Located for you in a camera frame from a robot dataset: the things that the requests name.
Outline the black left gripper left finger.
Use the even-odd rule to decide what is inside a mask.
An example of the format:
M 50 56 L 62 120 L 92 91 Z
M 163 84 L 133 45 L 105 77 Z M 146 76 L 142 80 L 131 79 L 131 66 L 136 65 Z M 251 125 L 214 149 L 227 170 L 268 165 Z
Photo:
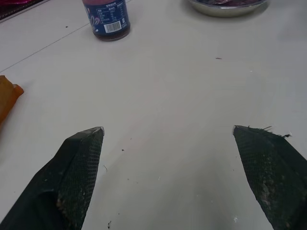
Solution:
M 74 134 L 41 168 L 0 223 L 0 230 L 81 230 L 93 195 L 105 131 Z

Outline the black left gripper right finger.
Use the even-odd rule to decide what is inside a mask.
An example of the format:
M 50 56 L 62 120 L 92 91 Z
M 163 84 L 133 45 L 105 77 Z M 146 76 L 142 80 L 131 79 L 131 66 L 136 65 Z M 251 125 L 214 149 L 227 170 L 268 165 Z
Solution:
M 248 184 L 274 230 L 307 230 L 307 159 L 264 129 L 234 126 Z

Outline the orange object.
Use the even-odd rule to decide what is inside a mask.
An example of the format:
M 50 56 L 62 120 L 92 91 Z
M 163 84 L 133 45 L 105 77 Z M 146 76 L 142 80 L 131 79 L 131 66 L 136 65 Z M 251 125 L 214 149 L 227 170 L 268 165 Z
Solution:
M 5 75 L 0 75 L 0 129 L 18 98 L 23 93 L 23 88 L 11 83 Z

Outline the blue labelled drink bottle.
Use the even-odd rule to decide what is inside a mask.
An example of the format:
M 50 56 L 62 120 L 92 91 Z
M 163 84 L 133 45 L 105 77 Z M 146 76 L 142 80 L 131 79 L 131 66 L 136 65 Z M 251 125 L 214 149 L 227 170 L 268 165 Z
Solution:
M 82 0 L 93 34 L 102 41 L 116 41 L 130 32 L 126 0 Z

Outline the metal bowl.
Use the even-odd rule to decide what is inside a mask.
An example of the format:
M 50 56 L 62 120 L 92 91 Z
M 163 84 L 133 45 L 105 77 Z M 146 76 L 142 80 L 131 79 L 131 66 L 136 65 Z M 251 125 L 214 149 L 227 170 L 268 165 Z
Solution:
M 254 12 L 268 0 L 188 0 L 196 11 L 211 17 L 233 18 Z

